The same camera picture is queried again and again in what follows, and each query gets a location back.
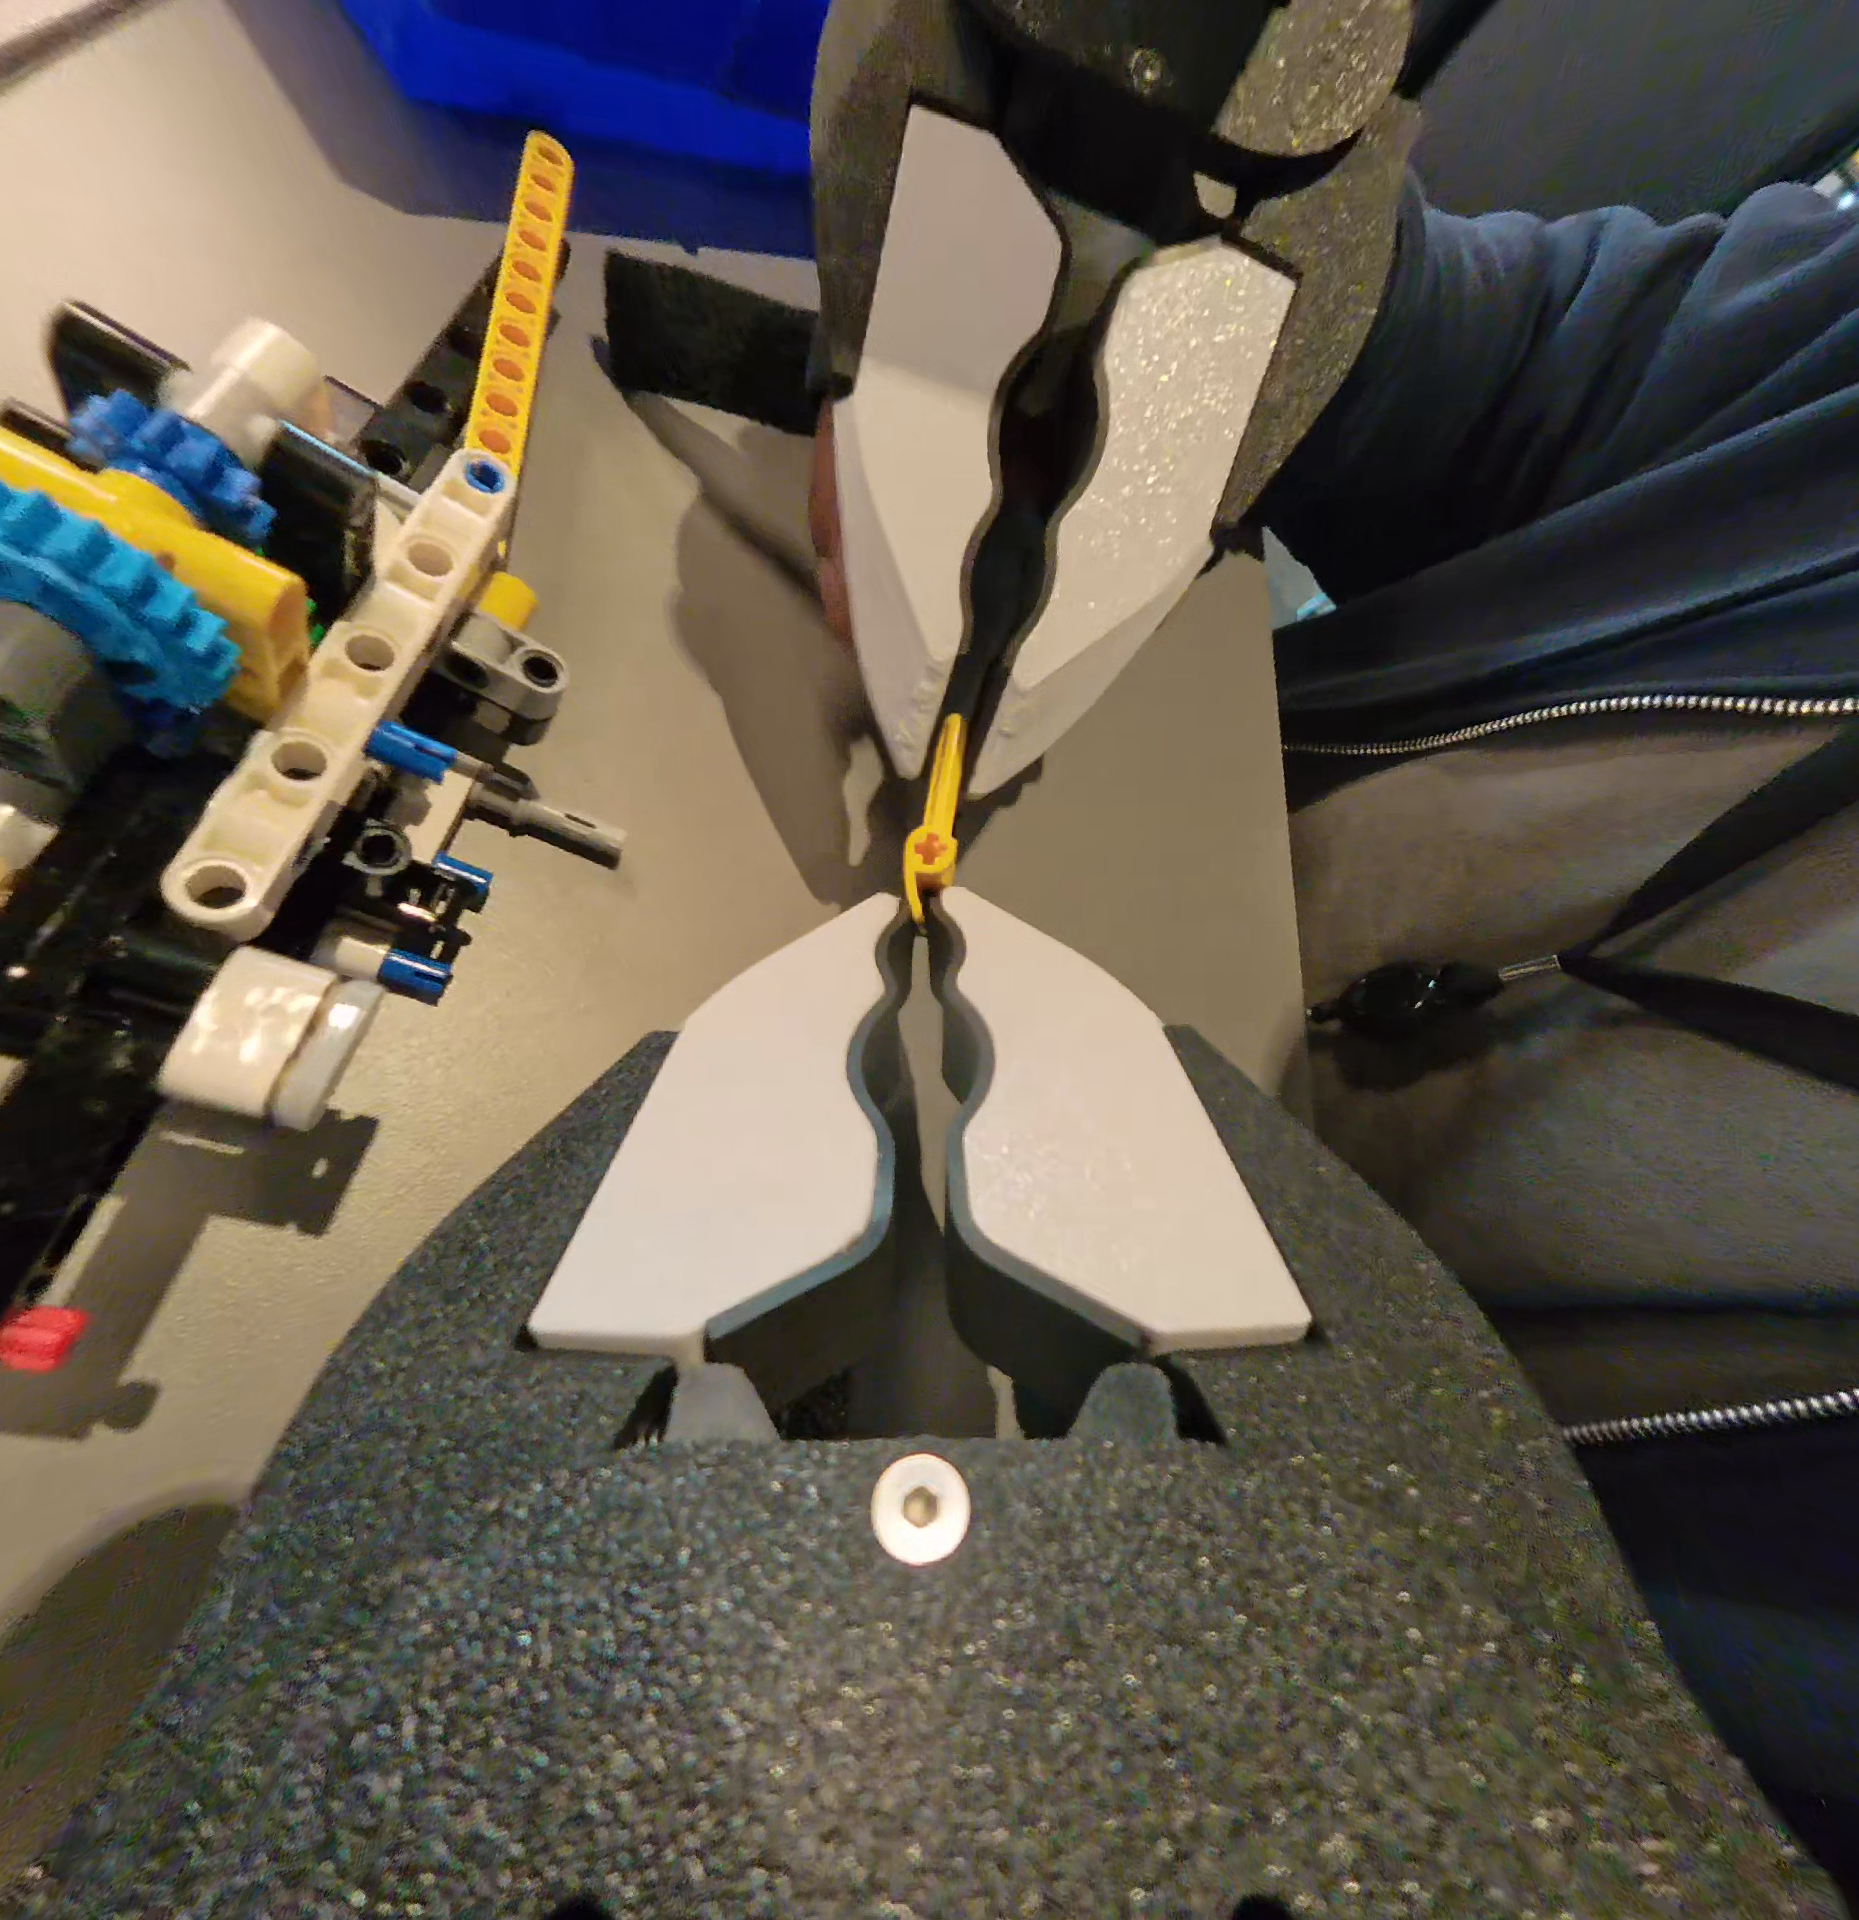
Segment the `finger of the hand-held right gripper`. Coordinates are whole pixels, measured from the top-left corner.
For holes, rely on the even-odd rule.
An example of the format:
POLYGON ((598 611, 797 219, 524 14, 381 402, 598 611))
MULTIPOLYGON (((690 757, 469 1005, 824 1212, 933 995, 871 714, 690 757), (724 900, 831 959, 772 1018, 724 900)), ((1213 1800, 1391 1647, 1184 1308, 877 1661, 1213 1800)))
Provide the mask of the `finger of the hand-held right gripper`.
POLYGON ((964 641, 997 394, 1059 268, 1056 219, 997 135, 911 107, 861 366, 831 414, 854 659, 902 779, 929 761, 964 641))
POLYGON ((1296 283, 1234 244, 1133 267, 1090 356, 1097 440, 1045 537, 1042 590, 969 751, 969 798, 1049 753, 1209 562, 1296 283))

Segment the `partly built lego vehicle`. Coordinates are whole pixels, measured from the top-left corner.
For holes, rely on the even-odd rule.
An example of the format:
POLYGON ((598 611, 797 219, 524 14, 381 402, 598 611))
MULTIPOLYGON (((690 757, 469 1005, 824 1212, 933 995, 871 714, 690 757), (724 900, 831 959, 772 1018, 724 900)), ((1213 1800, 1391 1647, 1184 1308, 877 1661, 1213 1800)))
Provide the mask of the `partly built lego vehicle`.
POLYGON ((518 153, 503 251, 343 432, 288 330, 184 363, 85 303, 61 416, 0 409, 0 1367, 169 1100, 309 1131, 393 998, 438 1002, 483 820, 618 866, 511 749, 564 660, 507 572, 574 161, 518 153))

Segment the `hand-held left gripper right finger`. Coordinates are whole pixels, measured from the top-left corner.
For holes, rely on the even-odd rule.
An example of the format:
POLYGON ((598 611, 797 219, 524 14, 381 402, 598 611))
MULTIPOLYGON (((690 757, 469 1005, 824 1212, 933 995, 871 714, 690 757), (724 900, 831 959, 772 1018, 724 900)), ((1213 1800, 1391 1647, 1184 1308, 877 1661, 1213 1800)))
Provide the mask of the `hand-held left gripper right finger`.
POLYGON ((1299 1341, 1311 1315, 1156 1011, 964 885, 932 946, 964 1341, 988 1362, 1299 1341))

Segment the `navy zip jacket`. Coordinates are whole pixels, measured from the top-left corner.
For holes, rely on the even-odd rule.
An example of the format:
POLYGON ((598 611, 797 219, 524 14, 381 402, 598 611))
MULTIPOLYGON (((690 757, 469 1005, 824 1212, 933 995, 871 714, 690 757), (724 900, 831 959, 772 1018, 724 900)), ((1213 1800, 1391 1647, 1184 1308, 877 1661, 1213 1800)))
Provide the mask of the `navy zip jacket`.
MULTIPOLYGON (((1764 188, 1738 205, 1718 188, 1714 206, 1676 212, 1662 180, 1637 184, 1621 160, 1578 156, 1599 131, 1623 131, 1626 160, 1672 171, 1673 135, 1645 128, 1648 86, 1684 59, 1672 20, 1623 28, 1621 2, 1590 7, 1603 31, 1592 51, 1572 53, 1554 21, 1544 51, 1519 55, 1502 17, 1540 25, 1547 11, 1567 4, 1497 7, 1491 53, 1463 59, 1474 75, 1433 83, 1410 161, 1433 206, 1557 222, 1626 205, 1673 223, 1728 215, 1764 188)), ((1781 182, 1808 184, 1802 135, 1785 131, 1781 182)), ((1818 402, 1802 425, 1770 429, 1718 464, 1684 459, 1673 480, 1616 488, 1327 601, 1275 636, 1293 816, 1320 792, 1324 761, 1431 753, 1541 718, 1673 702, 1851 711, 1859 394, 1818 402)), ((1590 1445, 1547 1412, 1691 1693, 1859 1917, 1859 1421, 1590 1445)))

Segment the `person's right hand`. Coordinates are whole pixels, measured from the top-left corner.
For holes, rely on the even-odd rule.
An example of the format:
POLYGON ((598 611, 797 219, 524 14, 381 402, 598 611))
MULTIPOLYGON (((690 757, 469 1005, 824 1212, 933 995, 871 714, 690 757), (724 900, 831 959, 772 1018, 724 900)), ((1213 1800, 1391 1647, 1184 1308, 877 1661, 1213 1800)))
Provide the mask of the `person's right hand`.
POLYGON ((808 480, 808 537, 814 544, 814 580, 824 624, 845 648, 852 648, 852 615, 847 601, 845 531, 839 501, 839 450, 831 409, 821 409, 814 435, 814 463, 808 480))

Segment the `blue plastic bin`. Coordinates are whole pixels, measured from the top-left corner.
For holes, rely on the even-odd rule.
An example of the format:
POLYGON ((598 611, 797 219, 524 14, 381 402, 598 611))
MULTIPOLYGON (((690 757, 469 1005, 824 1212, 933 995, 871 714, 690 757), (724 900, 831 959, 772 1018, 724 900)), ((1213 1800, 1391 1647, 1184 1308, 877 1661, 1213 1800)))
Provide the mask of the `blue plastic bin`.
POLYGON ((797 180, 828 2, 343 2, 409 98, 797 180))

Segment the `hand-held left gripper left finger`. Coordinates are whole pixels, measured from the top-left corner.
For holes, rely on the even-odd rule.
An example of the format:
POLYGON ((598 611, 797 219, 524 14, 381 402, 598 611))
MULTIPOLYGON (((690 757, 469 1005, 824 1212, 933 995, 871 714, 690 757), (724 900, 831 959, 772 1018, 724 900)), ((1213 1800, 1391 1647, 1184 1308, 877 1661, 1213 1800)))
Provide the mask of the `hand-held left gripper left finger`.
POLYGON ((709 995, 669 1043, 528 1334, 662 1362, 859 1362, 894 1281, 902 901, 709 995))

